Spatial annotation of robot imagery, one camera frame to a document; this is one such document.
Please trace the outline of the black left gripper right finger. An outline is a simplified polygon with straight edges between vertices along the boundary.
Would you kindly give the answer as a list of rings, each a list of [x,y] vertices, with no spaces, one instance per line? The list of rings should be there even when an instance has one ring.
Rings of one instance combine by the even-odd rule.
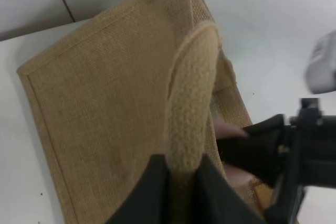
[[[206,154],[195,174],[193,222],[264,223],[234,192]]]

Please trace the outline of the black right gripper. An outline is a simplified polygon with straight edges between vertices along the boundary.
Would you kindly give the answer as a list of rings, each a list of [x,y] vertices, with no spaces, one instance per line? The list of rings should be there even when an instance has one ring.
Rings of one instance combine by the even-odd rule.
[[[317,98],[302,99],[289,125],[276,114],[243,130],[248,137],[233,140],[243,153],[236,166],[276,186],[267,223],[296,223],[306,187],[335,188],[335,116],[323,115]]]

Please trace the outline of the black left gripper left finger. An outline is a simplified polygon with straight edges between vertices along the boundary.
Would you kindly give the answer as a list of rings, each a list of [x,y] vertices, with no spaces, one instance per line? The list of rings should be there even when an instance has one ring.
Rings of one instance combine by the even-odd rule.
[[[138,183],[106,223],[168,223],[168,185],[164,155],[152,155]]]

